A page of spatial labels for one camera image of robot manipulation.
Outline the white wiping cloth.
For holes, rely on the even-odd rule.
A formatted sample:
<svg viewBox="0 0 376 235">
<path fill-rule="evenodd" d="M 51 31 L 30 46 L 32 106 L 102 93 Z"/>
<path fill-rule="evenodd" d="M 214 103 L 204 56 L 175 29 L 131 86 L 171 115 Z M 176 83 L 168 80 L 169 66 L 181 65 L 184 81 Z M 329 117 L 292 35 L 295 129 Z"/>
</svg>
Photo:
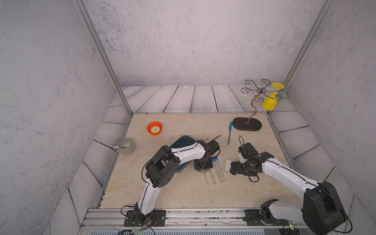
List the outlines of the white wiping cloth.
<svg viewBox="0 0 376 235">
<path fill-rule="evenodd" d="M 230 161 L 230 160 L 227 160 L 227 161 L 226 161 L 225 171 L 230 172 L 232 162 L 233 162 L 233 161 Z"/>
</svg>

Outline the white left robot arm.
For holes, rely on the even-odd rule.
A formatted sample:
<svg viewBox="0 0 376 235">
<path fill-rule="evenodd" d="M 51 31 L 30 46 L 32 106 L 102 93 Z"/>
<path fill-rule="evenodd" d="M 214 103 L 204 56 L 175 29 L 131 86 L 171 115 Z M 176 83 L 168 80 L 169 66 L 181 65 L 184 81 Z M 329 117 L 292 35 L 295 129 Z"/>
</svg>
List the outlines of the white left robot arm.
<svg viewBox="0 0 376 235">
<path fill-rule="evenodd" d="M 196 171 L 210 171 L 213 168 L 212 156 L 219 150 L 219 144 L 215 140 L 209 143 L 198 140 L 182 148 L 161 147 L 145 165 L 146 185 L 134 207 L 136 216 L 142 222 L 151 219 L 161 188 L 171 181 L 179 166 L 194 161 Z"/>
</svg>

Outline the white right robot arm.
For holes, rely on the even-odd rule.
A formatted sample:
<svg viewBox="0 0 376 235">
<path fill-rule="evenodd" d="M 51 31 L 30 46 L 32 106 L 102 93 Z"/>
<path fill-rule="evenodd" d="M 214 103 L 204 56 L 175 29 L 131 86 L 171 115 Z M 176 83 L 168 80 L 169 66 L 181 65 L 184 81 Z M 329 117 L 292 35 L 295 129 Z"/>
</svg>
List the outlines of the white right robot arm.
<svg viewBox="0 0 376 235">
<path fill-rule="evenodd" d="M 226 163 L 225 169 L 232 175 L 244 175 L 248 179 L 264 173 L 278 180 L 302 199 L 302 204 L 270 199 L 264 202 L 258 219 L 264 225 L 277 221 L 291 221 L 306 225 L 317 235 L 326 235 L 349 221 L 336 188 L 329 182 L 317 182 L 285 166 L 268 152 L 254 156 L 244 154 L 242 162 Z"/>
</svg>

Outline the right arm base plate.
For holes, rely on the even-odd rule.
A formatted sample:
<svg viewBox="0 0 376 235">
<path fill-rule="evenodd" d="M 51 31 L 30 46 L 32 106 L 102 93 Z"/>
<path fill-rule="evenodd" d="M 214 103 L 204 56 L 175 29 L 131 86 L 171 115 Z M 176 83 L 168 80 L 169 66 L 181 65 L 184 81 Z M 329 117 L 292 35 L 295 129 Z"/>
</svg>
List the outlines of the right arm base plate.
<svg viewBox="0 0 376 235">
<path fill-rule="evenodd" d="M 246 222 L 247 226 L 285 226 L 286 220 L 275 219 L 272 216 L 264 218 L 261 210 L 248 209 L 244 211 L 245 216 L 242 218 Z"/>
</svg>

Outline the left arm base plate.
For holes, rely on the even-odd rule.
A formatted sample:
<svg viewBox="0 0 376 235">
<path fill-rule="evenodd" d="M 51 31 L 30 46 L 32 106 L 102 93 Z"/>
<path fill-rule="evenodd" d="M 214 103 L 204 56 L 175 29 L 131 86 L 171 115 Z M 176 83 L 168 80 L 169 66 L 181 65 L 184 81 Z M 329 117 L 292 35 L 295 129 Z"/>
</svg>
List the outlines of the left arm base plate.
<svg viewBox="0 0 376 235">
<path fill-rule="evenodd" d="M 165 226 L 166 210 L 153 210 L 147 215 L 139 211 L 127 211 L 124 221 L 125 227 L 163 227 Z"/>
</svg>

